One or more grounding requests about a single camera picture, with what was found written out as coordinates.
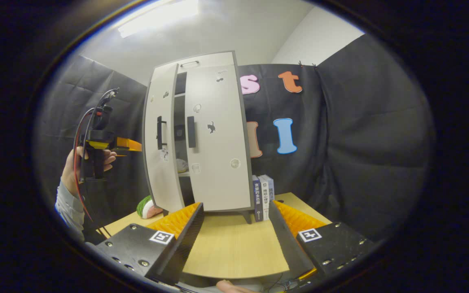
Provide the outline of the watermelon plush toy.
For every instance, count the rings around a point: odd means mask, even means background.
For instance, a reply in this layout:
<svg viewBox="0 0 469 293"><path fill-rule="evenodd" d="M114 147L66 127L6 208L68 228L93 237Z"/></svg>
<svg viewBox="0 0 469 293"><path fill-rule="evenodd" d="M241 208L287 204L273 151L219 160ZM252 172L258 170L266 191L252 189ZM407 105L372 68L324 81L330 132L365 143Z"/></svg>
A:
<svg viewBox="0 0 469 293"><path fill-rule="evenodd" d="M142 219L152 218L162 212L163 209L155 206L150 195L142 199L136 206L136 213Z"/></svg>

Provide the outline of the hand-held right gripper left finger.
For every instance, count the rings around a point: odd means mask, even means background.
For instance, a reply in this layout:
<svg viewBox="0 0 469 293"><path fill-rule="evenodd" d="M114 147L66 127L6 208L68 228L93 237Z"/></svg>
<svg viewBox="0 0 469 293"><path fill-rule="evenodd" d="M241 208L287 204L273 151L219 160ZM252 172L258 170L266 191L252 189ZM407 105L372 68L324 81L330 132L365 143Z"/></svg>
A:
<svg viewBox="0 0 469 293"><path fill-rule="evenodd" d="M194 203L147 226L129 224L95 250L133 274L175 285L204 217L203 203Z"/></svg>

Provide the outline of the white cabinet drawer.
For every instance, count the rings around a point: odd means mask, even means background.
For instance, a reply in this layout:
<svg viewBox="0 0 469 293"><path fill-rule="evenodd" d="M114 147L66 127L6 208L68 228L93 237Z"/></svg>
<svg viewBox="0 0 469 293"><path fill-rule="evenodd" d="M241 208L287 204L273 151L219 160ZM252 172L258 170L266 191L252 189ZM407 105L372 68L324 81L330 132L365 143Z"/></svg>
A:
<svg viewBox="0 0 469 293"><path fill-rule="evenodd" d="M225 52L215 52L212 54L197 55L177 61L162 64L154 68L154 75L161 74L177 64L177 73L187 72L190 69L206 68L215 66L226 66L235 64L236 54L234 50Z"/></svg>

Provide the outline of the white cabinet door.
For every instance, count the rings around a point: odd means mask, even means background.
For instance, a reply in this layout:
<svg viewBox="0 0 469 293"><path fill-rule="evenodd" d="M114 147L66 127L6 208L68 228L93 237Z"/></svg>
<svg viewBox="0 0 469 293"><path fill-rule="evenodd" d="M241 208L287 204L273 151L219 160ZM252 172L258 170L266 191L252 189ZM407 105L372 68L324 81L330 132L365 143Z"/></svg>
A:
<svg viewBox="0 0 469 293"><path fill-rule="evenodd" d="M194 200L207 212L253 208L246 120L234 65L190 69L185 122L194 116L197 146L187 157Z"/></svg>
<svg viewBox="0 0 469 293"><path fill-rule="evenodd" d="M145 97L143 113L143 156L149 182L149 191L155 206L171 213L185 207L176 165L174 106L177 64L163 73L151 76ZM162 124L162 140L167 145L158 150L156 125L158 116Z"/></svg>

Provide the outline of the white book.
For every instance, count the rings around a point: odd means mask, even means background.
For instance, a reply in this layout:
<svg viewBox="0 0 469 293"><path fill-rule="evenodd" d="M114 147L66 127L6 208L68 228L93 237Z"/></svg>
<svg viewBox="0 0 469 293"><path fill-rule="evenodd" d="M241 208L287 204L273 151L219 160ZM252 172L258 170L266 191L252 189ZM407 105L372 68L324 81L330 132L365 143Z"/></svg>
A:
<svg viewBox="0 0 469 293"><path fill-rule="evenodd" d="M260 175L259 181L261 183L261 191L262 191L262 200L263 200L263 221L267 221L269 219L269 203L270 203L270 188L269 188L269 180L266 175Z"/></svg>

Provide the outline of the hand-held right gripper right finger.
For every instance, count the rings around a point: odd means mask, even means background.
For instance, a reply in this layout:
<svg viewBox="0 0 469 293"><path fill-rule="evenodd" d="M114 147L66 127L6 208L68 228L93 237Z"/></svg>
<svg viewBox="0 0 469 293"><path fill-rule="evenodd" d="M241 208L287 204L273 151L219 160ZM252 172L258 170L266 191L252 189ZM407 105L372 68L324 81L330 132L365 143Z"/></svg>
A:
<svg viewBox="0 0 469 293"><path fill-rule="evenodd" d="M374 248L345 223L326 224L279 201L270 203L269 219L289 271L298 280L330 278Z"/></svg>

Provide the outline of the dark blue book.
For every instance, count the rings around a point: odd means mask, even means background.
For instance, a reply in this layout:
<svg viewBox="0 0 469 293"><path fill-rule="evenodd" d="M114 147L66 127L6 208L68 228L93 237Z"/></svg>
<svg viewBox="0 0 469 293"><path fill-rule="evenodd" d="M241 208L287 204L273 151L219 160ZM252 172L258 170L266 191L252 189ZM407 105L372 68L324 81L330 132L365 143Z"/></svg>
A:
<svg viewBox="0 0 469 293"><path fill-rule="evenodd" d="M263 221L262 184L257 175L252 175L254 193L254 217L255 221Z"/></svg>

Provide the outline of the white shoe cabinet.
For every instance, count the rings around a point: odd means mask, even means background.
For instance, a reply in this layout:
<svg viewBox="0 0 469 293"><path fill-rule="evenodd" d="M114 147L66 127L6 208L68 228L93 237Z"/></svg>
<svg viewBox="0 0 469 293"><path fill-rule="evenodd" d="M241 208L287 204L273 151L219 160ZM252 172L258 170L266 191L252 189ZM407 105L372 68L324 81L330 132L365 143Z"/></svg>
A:
<svg viewBox="0 0 469 293"><path fill-rule="evenodd" d="M238 64L237 64L237 57L234 60L234 66L237 69L237 75L238 75L238 78L239 78L239 88L240 88L240 91L241 91L241 82L240 82L240 74L239 74ZM174 106L174 123L175 123L174 138L175 138L175 155L176 155L176 157L181 158L181 159L188 162L187 146L186 146L186 142L187 142L187 139L186 139L186 122L185 122L185 116L184 116L186 74L187 74L187 72L177 74L177 80L176 80L176 86L175 86L175 106ZM244 115L245 115L245 107L244 107L244 100L243 100L242 91L241 91L241 98L242 98L242 101L243 101L243 108L244 108ZM252 167L251 167L251 160L250 160L250 146L249 146L247 128L246 128L246 143L249 147L249 162L250 162L250 171L251 171L251 178L252 178ZM186 171L185 173L182 173L182 174L178 174L179 180L180 180L182 198L184 199L185 206L187 206L191 203L196 203L197 202L197 201L194 200L194 195L193 195L193 191L192 191L192 185L191 185L191 179L190 179L190 172L189 171L190 171L190 167L189 167L189 164L188 164L188 171ZM253 189L252 189L252 195L253 195L252 201L253 201L253 204L254 204ZM253 210L254 210L254 206L250 210L221 211L221 212L240 213L242 215L242 217L244 217L245 221L248 224L251 224L252 220L251 220L250 214L253 212Z"/></svg>

